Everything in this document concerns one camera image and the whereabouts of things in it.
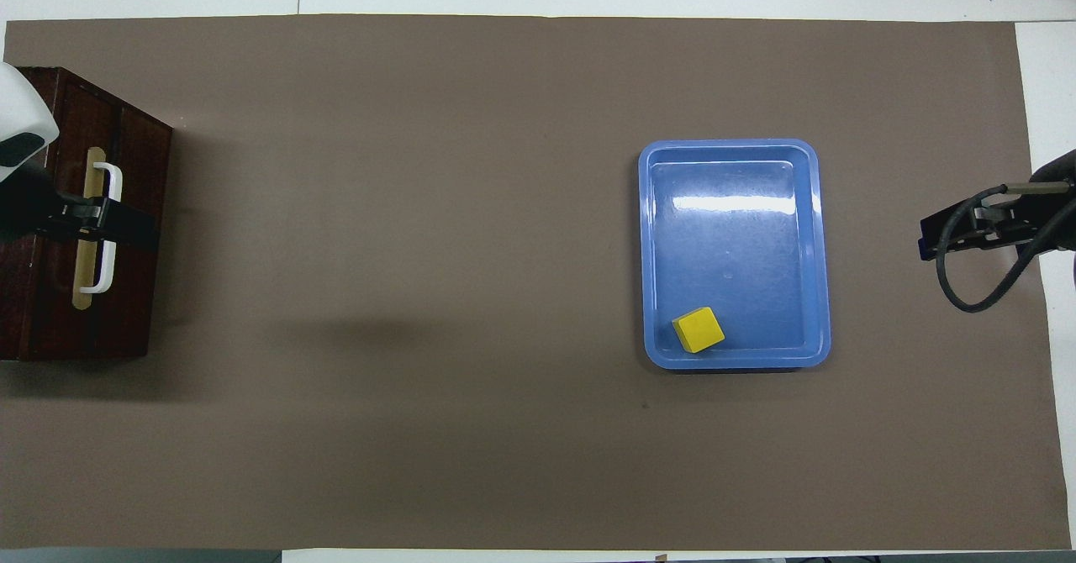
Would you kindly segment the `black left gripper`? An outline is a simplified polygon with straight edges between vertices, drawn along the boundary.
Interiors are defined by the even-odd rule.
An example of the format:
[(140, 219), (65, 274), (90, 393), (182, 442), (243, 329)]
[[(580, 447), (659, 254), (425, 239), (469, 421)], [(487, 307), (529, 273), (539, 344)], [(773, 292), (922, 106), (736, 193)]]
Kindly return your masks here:
[(48, 202), (38, 234), (54, 240), (105, 240), (143, 250), (159, 247), (159, 225), (150, 213), (104, 197), (59, 196)]

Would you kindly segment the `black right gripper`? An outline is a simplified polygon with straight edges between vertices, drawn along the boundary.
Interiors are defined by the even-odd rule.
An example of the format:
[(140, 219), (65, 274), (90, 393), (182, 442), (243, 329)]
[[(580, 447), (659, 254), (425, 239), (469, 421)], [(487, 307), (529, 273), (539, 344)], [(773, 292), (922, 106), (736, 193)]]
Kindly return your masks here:
[(1031, 197), (1014, 198), (1009, 202), (977, 200), (971, 214), (960, 212), (963, 202), (946, 207), (920, 221), (920, 261), (935, 261), (942, 236), (952, 216), (946, 252), (953, 250), (992, 250), (1015, 247), (1018, 250), (1043, 247), (1039, 231), (1044, 229), (1044, 203)]

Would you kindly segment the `white drawer handle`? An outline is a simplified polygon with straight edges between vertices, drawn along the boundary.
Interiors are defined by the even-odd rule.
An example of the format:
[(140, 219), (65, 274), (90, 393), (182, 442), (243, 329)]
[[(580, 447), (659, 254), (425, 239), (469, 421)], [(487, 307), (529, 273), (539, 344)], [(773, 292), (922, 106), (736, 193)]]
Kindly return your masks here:
[[(104, 152), (99, 147), (91, 147), (87, 152), (83, 196), (104, 194), (112, 202), (121, 202), (124, 184), (122, 169), (104, 158)], [(93, 295), (103, 294), (111, 287), (116, 253), (118, 247), (110, 240), (77, 241), (76, 272), (71, 299), (76, 309), (91, 307)]]

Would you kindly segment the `dark wooden drawer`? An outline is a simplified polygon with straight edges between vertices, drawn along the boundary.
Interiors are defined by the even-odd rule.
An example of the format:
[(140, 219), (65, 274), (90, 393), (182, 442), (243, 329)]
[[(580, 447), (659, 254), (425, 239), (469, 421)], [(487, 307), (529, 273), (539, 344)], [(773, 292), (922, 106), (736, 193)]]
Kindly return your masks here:
[[(89, 147), (111, 150), (119, 127), (121, 101), (62, 68), (25, 72), (59, 126), (44, 167), (61, 194), (84, 195)], [(34, 287), (27, 350), (36, 360), (77, 358), (88, 350), (91, 315), (72, 306), (77, 240), (39, 236), (34, 242)]]

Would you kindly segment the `yellow cube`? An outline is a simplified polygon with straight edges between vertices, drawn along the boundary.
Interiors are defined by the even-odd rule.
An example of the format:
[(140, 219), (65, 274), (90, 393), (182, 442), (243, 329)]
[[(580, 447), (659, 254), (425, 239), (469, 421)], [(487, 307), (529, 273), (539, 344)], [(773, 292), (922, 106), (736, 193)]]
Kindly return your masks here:
[(672, 318), (672, 332), (688, 354), (698, 354), (726, 340), (726, 334), (710, 306)]

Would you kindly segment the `dark wooden cabinet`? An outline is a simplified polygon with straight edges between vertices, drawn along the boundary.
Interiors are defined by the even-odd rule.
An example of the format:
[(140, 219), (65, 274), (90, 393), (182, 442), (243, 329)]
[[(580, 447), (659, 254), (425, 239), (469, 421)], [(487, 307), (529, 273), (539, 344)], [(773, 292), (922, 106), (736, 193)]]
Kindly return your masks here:
[[(29, 68), (34, 66), (16, 66), (28, 81), (30, 78), (25, 72)], [(105, 161), (122, 170), (123, 203), (155, 216), (161, 230), (172, 127), (116, 98), (121, 101), (121, 115), (113, 146), (108, 152), (99, 149), (103, 150)], [(48, 149), (49, 145), (31, 158), (47, 175), (44, 157)], [(34, 298), (37, 237), (27, 236), (5, 244), (0, 242), (0, 358), (3, 360), (57, 361), (32, 358), (26, 344)], [(91, 315), (88, 350), (77, 358), (68, 360), (128, 358), (147, 353), (158, 256), (158, 249), (118, 245), (113, 284), (103, 294), (93, 295), (91, 307), (77, 309)]]

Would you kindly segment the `blue plastic tray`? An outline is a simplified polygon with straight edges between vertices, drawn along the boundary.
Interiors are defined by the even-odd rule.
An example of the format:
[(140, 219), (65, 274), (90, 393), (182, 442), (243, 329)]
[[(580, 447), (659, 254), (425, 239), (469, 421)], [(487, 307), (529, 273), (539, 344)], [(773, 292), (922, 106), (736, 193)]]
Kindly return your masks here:
[[(661, 140), (638, 160), (646, 355), (666, 371), (797, 371), (831, 352), (821, 177), (799, 139)], [(726, 340), (688, 354), (672, 318)]]

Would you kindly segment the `brown paper mat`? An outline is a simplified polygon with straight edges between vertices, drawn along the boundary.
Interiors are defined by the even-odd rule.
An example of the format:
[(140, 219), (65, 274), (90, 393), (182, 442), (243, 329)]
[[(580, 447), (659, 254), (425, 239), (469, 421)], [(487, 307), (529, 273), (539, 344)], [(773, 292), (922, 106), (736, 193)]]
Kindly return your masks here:
[[(1068, 548), (1047, 306), (920, 219), (1030, 173), (1011, 24), (12, 22), (174, 128), (148, 356), (0, 365), (0, 548)], [(817, 150), (831, 353), (672, 374), (638, 155)]]

